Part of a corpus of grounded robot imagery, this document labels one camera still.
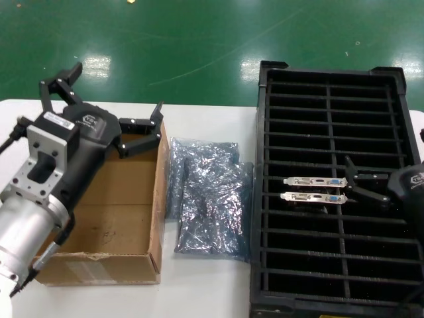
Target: cardboard box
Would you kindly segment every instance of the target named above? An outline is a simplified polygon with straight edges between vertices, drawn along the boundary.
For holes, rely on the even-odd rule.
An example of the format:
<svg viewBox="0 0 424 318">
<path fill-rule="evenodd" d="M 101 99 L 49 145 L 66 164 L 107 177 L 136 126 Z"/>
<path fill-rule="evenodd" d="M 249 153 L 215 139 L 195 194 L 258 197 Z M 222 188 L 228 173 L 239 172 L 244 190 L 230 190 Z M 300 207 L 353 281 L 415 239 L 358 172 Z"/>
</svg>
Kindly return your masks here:
<svg viewBox="0 0 424 318">
<path fill-rule="evenodd" d="M 158 149 L 124 160 L 112 155 L 74 211 L 74 231 L 37 280 L 48 286 L 158 284 L 168 154 L 162 125 Z"/>
</svg>

